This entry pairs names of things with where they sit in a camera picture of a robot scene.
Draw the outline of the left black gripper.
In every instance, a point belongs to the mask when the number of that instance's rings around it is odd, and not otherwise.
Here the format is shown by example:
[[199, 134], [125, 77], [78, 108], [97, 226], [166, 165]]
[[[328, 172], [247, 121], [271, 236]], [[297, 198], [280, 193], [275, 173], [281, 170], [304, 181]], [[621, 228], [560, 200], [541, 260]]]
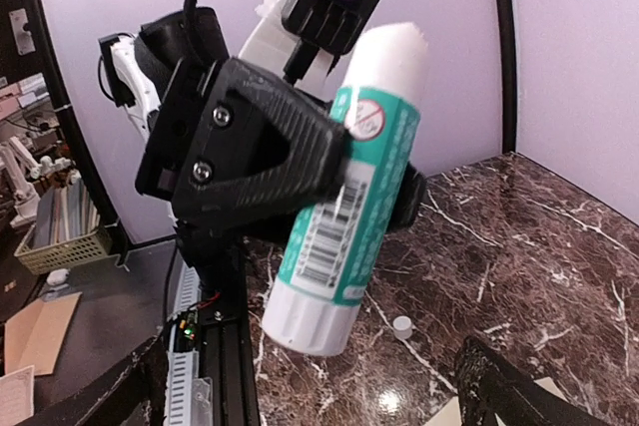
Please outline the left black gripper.
[[191, 224], [250, 224], [334, 194], [348, 133], [311, 98], [237, 58], [181, 59], [135, 180]]

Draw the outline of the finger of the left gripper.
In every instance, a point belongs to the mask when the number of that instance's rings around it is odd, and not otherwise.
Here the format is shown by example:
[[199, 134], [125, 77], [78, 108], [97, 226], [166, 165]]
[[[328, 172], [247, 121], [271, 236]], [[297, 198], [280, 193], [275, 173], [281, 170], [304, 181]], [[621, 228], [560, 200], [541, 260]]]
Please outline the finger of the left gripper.
[[[409, 228], [415, 222], [426, 190], [425, 176], [414, 166], [407, 166], [386, 228], [386, 233]], [[289, 213], [260, 220], [249, 226], [249, 237], [285, 246], [297, 215]]]

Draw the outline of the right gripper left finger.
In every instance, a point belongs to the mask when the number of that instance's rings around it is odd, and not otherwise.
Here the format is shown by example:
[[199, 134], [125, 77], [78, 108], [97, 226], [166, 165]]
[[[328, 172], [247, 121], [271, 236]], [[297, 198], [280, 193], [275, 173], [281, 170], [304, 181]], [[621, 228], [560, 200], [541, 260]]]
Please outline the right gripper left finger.
[[146, 425], [165, 421], [168, 354], [153, 336], [95, 381], [24, 420], [24, 425], [120, 425], [137, 408]]

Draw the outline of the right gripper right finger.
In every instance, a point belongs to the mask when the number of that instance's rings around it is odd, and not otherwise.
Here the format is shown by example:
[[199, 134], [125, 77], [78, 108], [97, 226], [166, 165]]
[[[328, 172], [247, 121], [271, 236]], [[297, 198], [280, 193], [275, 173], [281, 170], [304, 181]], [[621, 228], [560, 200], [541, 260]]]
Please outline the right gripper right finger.
[[536, 384], [475, 336], [455, 358], [463, 425], [596, 426], [604, 422]]

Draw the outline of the green white glue stick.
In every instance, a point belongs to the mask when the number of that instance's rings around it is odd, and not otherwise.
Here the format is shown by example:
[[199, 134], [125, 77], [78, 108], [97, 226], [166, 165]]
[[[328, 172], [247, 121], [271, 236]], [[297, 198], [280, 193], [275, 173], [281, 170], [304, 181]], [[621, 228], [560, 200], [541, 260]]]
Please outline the green white glue stick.
[[420, 123], [427, 49], [412, 22], [372, 28], [353, 49], [330, 109], [350, 135], [340, 190], [298, 214], [262, 319], [282, 347], [345, 349]]

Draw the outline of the white glue stick cap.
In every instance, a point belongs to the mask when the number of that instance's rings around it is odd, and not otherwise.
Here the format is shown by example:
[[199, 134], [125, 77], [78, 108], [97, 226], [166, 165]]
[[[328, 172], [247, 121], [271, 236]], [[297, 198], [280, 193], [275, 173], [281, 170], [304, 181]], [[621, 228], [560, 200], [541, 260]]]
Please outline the white glue stick cap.
[[391, 323], [394, 336], [399, 340], [407, 340], [413, 333], [412, 320], [405, 315], [397, 316]]

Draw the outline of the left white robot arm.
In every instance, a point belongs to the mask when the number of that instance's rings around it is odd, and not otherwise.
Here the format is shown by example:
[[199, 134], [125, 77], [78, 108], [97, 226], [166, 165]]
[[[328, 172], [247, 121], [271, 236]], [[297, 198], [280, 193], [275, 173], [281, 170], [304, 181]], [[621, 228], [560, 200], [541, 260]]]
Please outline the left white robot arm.
[[326, 103], [231, 56], [214, 9], [194, 22], [199, 48], [179, 11], [100, 48], [144, 142], [136, 191], [171, 207], [187, 264], [221, 269], [241, 237], [284, 244], [302, 209], [336, 198], [349, 136]]

